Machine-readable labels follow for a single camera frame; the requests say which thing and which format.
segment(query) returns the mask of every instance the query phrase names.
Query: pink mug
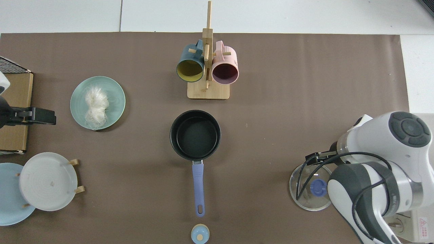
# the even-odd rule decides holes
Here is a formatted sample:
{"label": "pink mug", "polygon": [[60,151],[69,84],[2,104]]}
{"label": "pink mug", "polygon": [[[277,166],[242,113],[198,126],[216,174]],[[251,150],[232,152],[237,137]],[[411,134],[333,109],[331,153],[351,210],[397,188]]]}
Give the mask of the pink mug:
{"label": "pink mug", "polygon": [[224,46],[223,41],[216,42],[216,56],[213,58],[213,79],[222,85],[229,85],[238,79],[237,53],[230,46]]}

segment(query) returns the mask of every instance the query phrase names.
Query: blue plate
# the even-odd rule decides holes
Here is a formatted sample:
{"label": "blue plate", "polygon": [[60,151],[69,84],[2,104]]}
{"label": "blue plate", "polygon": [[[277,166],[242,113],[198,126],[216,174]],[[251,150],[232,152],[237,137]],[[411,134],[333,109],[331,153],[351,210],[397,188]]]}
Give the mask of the blue plate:
{"label": "blue plate", "polygon": [[0,163],[0,226],[16,224],[26,219],[35,210],[21,195],[19,177],[23,167],[13,163]]}
{"label": "blue plate", "polygon": [[[85,101],[87,89],[91,86],[100,86],[107,93],[108,108],[105,110],[107,122],[100,128],[92,128],[86,123],[85,115],[89,109]],[[122,87],[113,79],[105,76],[94,76],[81,82],[71,96],[71,114],[76,122],[86,129],[100,130],[113,125],[125,109],[125,93]]]}

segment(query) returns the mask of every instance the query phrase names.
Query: green plate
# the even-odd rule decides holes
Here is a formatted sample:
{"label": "green plate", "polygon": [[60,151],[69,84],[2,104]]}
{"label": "green plate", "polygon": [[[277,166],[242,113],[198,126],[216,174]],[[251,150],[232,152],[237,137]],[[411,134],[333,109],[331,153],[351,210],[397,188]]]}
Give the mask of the green plate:
{"label": "green plate", "polygon": [[[85,115],[89,109],[85,101],[87,89],[90,86],[100,86],[107,93],[108,108],[105,110],[107,122],[100,128],[91,128],[86,122]],[[113,79],[105,76],[94,76],[81,82],[71,96],[71,114],[77,123],[86,129],[105,129],[121,117],[125,109],[125,93],[122,87]]]}

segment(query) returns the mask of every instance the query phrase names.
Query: purple handle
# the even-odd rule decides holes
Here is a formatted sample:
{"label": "purple handle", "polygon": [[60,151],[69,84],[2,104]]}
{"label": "purple handle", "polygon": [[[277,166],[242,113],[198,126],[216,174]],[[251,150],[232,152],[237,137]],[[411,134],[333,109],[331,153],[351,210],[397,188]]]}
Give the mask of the purple handle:
{"label": "purple handle", "polygon": [[204,164],[193,164],[193,184],[196,215],[198,217],[203,217],[205,215]]}

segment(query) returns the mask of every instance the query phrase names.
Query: white noodles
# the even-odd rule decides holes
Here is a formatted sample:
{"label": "white noodles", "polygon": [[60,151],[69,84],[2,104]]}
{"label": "white noodles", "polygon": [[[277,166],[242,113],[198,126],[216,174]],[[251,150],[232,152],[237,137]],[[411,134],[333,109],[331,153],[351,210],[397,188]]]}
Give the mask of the white noodles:
{"label": "white noodles", "polygon": [[89,106],[85,115],[86,122],[92,130],[97,130],[107,122],[105,114],[105,109],[109,105],[107,93],[99,86],[91,86],[86,92],[85,100]]}

